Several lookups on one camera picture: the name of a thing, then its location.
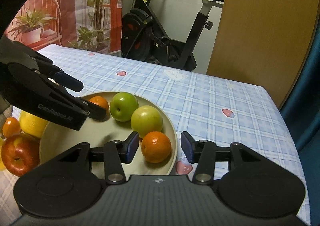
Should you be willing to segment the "orange tangerine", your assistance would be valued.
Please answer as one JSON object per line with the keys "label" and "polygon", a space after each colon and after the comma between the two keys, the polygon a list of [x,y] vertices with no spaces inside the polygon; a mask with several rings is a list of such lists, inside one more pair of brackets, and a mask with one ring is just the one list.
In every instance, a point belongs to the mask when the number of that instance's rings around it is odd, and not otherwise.
{"label": "orange tangerine", "polygon": [[102,96],[94,96],[89,99],[89,102],[94,103],[98,105],[99,107],[103,108],[105,110],[105,114],[101,119],[107,118],[108,111],[109,111],[109,104],[108,101],[102,97]]}

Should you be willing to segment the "dark green apple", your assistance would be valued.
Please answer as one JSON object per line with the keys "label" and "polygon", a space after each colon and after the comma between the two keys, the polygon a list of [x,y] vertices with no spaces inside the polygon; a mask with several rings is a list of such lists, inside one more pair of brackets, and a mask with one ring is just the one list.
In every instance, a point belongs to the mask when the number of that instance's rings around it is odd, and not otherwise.
{"label": "dark green apple", "polygon": [[127,122],[131,120],[133,112],[139,107],[137,98],[127,92],[116,93],[110,102],[110,113],[116,121]]}

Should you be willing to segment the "small orange mandarin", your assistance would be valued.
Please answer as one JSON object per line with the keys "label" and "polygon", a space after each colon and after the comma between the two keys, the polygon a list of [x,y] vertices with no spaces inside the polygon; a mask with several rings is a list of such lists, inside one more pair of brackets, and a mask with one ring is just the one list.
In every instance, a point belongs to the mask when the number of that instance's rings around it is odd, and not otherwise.
{"label": "small orange mandarin", "polygon": [[163,162],[171,153],[171,141],[162,132],[149,132],[141,142],[142,155],[147,162]]}

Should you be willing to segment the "light green apple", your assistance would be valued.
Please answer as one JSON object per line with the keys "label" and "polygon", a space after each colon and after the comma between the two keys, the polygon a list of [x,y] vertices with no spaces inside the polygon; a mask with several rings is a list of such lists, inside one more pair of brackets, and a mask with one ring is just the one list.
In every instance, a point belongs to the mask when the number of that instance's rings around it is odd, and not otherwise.
{"label": "light green apple", "polygon": [[163,118],[158,109],[153,106],[141,106],[131,116],[131,128],[144,138],[149,132],[161,132],[163,129]]}

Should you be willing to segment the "small orange kumquat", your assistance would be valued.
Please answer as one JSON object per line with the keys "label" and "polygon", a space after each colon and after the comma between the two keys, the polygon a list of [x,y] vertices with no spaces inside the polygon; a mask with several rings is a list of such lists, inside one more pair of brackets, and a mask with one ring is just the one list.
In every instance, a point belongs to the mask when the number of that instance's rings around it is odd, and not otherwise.
{"label": "small orange kumquat", "polygon": [[21,132],[19,121],[15,117],[7,118],[2,128],[2,134],[5,138],[8,138],[14,134]]}

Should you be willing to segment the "red apple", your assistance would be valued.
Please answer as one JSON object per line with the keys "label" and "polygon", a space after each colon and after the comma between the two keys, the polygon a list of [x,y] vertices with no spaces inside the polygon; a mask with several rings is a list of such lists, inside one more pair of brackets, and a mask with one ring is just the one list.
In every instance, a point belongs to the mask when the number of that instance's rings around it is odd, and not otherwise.
{"label": "red apple", "polygon": [[40,163],[39,147],[40,141],[25,133],[6,138],[2,147],[6,169],[17,177],[30,172]]}

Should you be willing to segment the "blue plaid tablecloth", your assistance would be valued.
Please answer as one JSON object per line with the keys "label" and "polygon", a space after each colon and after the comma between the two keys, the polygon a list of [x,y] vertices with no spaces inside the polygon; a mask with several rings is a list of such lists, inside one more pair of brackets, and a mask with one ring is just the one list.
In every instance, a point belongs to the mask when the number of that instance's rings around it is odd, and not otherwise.
{"label": "blue plaid tablecloth", "polygon": [[142,96],[164,110],[177,133],[222,146],[239,141],[304,178],[293,139],[263,87],[58,45],[40,52],[81,80],[84,95]]}

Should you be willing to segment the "beige round plate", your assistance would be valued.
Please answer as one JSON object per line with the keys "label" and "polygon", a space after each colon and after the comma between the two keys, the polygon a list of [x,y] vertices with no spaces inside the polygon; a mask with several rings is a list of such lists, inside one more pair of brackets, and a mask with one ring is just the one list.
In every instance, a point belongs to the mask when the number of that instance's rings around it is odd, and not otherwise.
{"label": "beige round plate", "polygon": [[[145,160],[141,149],[138,149],[133,161],[130,164],[123,164],[125,176],[170,175],[177,157],[177,134],[174,125],[159,106],[141,96],[137,95],[136,98],[140,106],[150,105],[161,113],[162,133],[171,141],[171,154],[163,162],[152,164]],[[109,141],[124,141],[131,133],[129,121],[127,123],[117,122],[110,114],[105,121],[87,118],[78,131],[49,122],[40,139],[40,163],[44,164],[78,143],[89,143],[90,147],[102,147]]]}

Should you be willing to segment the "printed fabric backdrop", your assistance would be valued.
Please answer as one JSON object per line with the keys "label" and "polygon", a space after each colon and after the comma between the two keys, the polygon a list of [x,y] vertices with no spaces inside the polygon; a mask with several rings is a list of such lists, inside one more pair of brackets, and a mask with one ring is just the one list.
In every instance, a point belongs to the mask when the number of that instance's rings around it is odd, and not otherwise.
{"label": "printed fabric backdrop", "polygon": [[5,34],[36,51],[56,44],[114,54],[121,32],[122,0],[27,0]]}

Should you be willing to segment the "black exercise bike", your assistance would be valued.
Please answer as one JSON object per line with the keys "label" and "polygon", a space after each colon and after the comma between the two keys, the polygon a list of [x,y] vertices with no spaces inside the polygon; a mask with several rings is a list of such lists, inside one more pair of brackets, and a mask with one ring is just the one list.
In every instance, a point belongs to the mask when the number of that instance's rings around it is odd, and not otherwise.
{"label": "black exercise bike", "polygon": [[124,58],[204,74],[224,0],[132,0],[123,16]]}

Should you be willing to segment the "teal curtain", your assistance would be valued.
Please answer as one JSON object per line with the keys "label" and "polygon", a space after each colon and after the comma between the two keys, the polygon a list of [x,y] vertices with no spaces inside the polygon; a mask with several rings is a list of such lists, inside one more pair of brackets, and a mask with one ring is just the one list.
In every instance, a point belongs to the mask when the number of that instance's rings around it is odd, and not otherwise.
{"label": "teal curtain", "polygon": [[319,225],[319,41],[312,45],[299,79],[280,113],[302,163],[311,225]]}

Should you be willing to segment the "wooden door panel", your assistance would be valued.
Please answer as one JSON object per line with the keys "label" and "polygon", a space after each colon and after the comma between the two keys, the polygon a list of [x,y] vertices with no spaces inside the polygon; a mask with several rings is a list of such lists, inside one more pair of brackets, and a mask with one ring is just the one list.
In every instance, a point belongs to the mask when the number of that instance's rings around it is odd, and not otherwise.
{"label": "wooden door panel", "polygon": [[280,107],[318,19],[319,0],[225,0],[207,74],[262,86]]}

